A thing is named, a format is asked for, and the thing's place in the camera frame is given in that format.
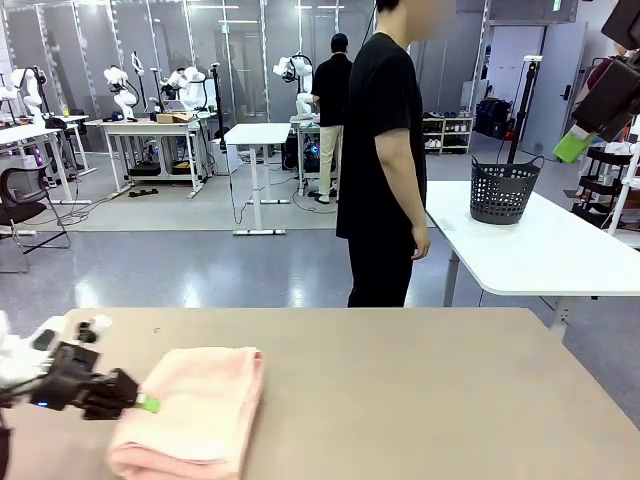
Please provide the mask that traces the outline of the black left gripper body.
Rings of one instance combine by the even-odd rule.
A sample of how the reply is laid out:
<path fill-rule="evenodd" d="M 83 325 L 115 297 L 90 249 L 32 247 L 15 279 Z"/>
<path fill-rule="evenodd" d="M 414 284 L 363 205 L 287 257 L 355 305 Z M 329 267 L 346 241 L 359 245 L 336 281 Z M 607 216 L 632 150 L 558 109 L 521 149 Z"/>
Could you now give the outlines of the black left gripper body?
<path fill-rule="evenodd" d="M 60 342 L 50 355 L 49 369 L 30 391 L 30 403 L 54 411 L 67 406 L 86 410 L 87 385 L 95 377 L 99 357 L 83 345 Z"/>

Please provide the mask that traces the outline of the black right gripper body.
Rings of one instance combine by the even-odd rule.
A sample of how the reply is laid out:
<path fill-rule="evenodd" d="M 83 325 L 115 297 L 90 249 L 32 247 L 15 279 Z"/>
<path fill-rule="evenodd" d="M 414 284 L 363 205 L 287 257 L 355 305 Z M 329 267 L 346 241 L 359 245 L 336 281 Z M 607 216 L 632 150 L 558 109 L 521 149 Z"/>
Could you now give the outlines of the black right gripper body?
<path fill-rule="evenodd" d="M 611 142 L 639 114 L 639 55 L 605 59 L 592 71 L 587 87 L 572 118 L 585 132 Z"/>

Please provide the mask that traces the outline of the person's right hand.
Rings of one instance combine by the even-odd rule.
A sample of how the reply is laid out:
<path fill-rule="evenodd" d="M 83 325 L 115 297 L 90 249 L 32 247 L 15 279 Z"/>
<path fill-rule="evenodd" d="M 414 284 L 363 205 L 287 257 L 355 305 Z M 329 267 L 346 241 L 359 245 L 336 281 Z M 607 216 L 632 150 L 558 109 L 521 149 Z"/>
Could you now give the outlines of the person's right hand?
<path fill-rule="evenodd" d="M 431 246 L 427 224 L 423 222 L 421 224 L 414 225 L 411 229 L 411 233 L 415 243 L 412 260 L 417 261 L 423 259 L 428 254 Z"/>

